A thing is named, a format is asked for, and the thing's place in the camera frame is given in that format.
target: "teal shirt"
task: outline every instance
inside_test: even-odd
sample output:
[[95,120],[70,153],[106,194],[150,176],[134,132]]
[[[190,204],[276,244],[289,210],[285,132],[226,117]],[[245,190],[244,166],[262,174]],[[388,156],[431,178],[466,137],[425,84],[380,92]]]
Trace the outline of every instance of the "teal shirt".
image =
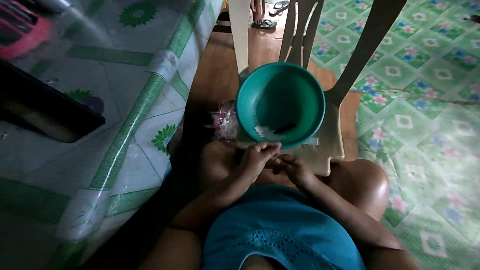
[[238,270],[249,255],[258,254],[288,270],[364,270],[347,231],[310,204],[286,186],[250,188],[210,227],[202,269]]

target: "floral linoleum floor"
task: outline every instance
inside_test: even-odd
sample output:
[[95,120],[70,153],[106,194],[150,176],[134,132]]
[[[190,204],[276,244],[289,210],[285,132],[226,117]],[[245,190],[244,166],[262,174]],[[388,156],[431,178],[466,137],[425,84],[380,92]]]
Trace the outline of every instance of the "floral linoleum floor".
[[[326,0],[311,59],[345,68],[372,1]],[[479,0],[409,0],[352,91],[360,158],[382,165],[382,223],[423,269],[480,269]]]

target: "beige plastic chair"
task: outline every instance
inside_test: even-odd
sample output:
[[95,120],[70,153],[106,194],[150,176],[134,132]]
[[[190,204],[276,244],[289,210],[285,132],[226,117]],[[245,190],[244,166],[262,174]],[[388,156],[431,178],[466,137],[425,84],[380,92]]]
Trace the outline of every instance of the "beige plastic chair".
[[[325,117],[315,135],[319,139],[318,145],[303,144],[283,150],[282,153],[301,157],[315,174],[321,176],[330,174],[330,161],[341,161],[345,157],[340,127],[340,105],[406,2],[407,0],[374,0],[367,23],[347,66],[334,87],[325,91]],[[294,8],[295,4],[298,5],[298,14]],[[324,1],[317,0],[290,0],[278,61],[286,59],[287,62],[307,69],[323,4]],[[248,75],[249,5],[250,0],[228,1],[240,83]],[[294,35],[295,22],[296,33],[305,35]],[[246,148],[254,142],[239,129],[236,143],[237,147]]]

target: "bowl rim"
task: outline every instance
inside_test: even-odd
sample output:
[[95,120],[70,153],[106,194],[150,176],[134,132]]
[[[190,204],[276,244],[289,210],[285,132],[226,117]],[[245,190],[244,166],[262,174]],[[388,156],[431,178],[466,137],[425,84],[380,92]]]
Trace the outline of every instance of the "bowl rim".
[[[303,143],[305,143],[310,137],[312,137],[313,135],[315,135],[318,131],[318,129],[320,128],[320,126],[322,125],[322,122],[324,121],[324,118],[325,118],[325,111],[326,111],[326,101],[325,101],[325,94],[324,94],[324,90],[322,89],[322,86],[320,85],[320,83],[318,82],[317,78],[315,78],[308,70],[304,69],[303,67],[297,65],[297,64],[293,64],[293,63],[289,63],[289,62],[273,62],[273,63],[268,63],[268,64],[265,64],[265,65],[262,65],[262,66],[259,66],[258,68],[256,68],[254,71],[252,71],[250,74],[248,74],[248,76],[245,78],[245,80],[243,80],[243,82],[241,83],[240,87],[239,87],[239,90],[237,92],[237,95],[236,95],[236,98],[235,98],[235,110],[237,111],[236,115],[237,115],[237,120],[240,124],[240,127],[245,131],[245,134],[250,138],[250,140],[254,141],[255,143],[257,143],[258,141],[256,139],[253,138],[253,136],[250,134],[249,131],[245,130],[243,128],[243,124],[242,124],[242,119],[240,117],[240,114],[238,114],[238,97],[245,85],[245,83],[250,80],[253,76],[254,73],[259,73],[262,71],[262,69],[265,69],[265,68],[268,68],[270,66],[276,66],[276,65],[281,65],[281,66],[288,66],[288,67],[291,67],[291,68],[294,68],[294,69],[297,69],[297,70],[302,70],[302,72],[304,72],[307,76],[309,76],[311,79],[313,79],[319,89],[320,89],[320,92],[321,92],[321,96],[322,96],[322,100],[323,100],[323,109],[322,109],[322,112],[321,112],[321,118],[320,118],[320,121],[318,123],[318,125],[315,127],[315,130],[312,132],[311,135],[307,136],[306,138],[302,138],[302,139],[298,139],[298,140],[295,140],[293,143],[291,144],[287,144],[287,145],[284,145],[282,144],[282,149],[287,149],[287,148],[292,148],[292,147],[296,147],[296,146],[299,146]],[[275,142],[275,141],[272,141],[272,140],[267,140],[265,139],[265,141],[267,142]]]

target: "bowl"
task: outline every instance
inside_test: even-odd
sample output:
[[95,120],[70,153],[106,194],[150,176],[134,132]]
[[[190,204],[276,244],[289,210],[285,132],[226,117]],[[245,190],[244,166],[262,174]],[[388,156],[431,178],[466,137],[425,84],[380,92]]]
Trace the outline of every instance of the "bowl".
[[255,142],[281,142],[282,148],[303,144],[325,115],[325,96],[317,79],[288,62],[263,65],[240,86],[237,118]]

